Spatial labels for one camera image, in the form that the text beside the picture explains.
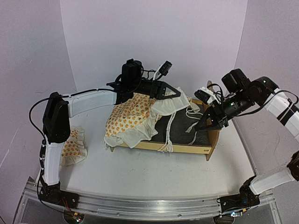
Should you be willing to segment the wooden pet bed frame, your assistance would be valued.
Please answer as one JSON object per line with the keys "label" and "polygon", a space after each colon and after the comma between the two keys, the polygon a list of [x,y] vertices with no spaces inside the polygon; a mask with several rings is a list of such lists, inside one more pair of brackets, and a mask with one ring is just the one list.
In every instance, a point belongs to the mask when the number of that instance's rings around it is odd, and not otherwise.
{"label": "wooden pet bed frame", "polygon": [[[202,102],[199,102],[193,98],[191,98],[190,106],[188,106],[188,107],[192,108],[193,110],[200,109],[201,110],[200,112],[202,113],[202,115],[206,108],[206,106]],[[158,142],[152,142],[151,140],[143,140],[134,148],[142,148],[144,143],[157,143],[158,146],[156,147],[156,150],[160,151],[160,152],[169,152],[169,153],[180,152],[180,153],[199,154],[200,152],[203,152],[206,149],[207,150],[206,154],[210,155],[211,152],[214,150],[215,145],[217,144],[218,137],[219,137],[218,131],[215,132],[214,137],[210,138],[208,136],[209,141],[210,141],[209,146],[173,144],[172,141],[170,140],[170,124],[172,123],[175,115],[176,114],[169,115],[171,118],[170,118],[169,123],[166,128],[166,142],[158,143]]]}

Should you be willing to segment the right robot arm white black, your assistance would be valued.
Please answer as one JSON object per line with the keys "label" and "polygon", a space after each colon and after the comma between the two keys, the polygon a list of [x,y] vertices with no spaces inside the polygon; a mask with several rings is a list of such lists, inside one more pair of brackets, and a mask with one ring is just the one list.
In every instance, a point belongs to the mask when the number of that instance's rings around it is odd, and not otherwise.
{"label": "right robot arm white black", "polygon": [[292,102],[287,97],[289,91],[280,89],[268,77],[250,81],[240,69],[230,71],[221,80],[229,92],[226,97],[223,91],[216,93],[210,90],[214,84],[195,92],[195,97],[208,106],[195,125],[195,131],[220,130],[227,127],[233,118],[253,115],[265,109],[295,141],[299,140],[298,101]]}

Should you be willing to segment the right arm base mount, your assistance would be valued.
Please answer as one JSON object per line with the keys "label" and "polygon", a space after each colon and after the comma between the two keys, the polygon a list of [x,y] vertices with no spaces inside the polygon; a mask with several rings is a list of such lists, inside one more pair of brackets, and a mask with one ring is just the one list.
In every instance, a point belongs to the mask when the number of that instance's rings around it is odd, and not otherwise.
{"label": "right arm base mount", "polygon": [[260,204],[259,195],[255,195],[249,185],[250,179],[240,187],[238,194],[222,196],[217,199],[222,214],[239,212]]}

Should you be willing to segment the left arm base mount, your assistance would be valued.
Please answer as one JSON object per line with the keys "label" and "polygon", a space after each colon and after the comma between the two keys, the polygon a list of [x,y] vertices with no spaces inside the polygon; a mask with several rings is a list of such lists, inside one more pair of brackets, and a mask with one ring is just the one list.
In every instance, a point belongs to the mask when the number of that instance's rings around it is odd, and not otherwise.
{"label": "left arm base mount", "polygon": [[75,209],[77,207],[79,194],[61,190],[60,182],[48,185],[45,183],[43,177],[40,176],[38,183],[41,184],[41,188],[37,190],[37,195],[42,202],[64,206],[68,209]]}

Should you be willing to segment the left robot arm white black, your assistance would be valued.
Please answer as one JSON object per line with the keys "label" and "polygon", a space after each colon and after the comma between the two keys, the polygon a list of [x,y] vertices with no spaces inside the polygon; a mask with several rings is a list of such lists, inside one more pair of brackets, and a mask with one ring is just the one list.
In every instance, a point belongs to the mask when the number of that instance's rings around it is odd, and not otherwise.
{"label": "left robot arm white black", "polygon": [[60,184],[60,155],[71,134],[70,118],[100,107],[119,105],[131,99],[134,93],[157,100],[180,97],[180,91],[160,80],[167,75],[171,66],[172,63],[166,61],[154,72],[153,78],[148,79],[143,77],[142,62],[129,59],[123,64],[121,74],[106,87],[66,95],[53,92],[34,104],[47,103],[42,119],[43,128],[39,130],[43,136],[40,182],[48,186],[44,195],[51,203],[58,204],[63,199],[62,192],[54,186]]}

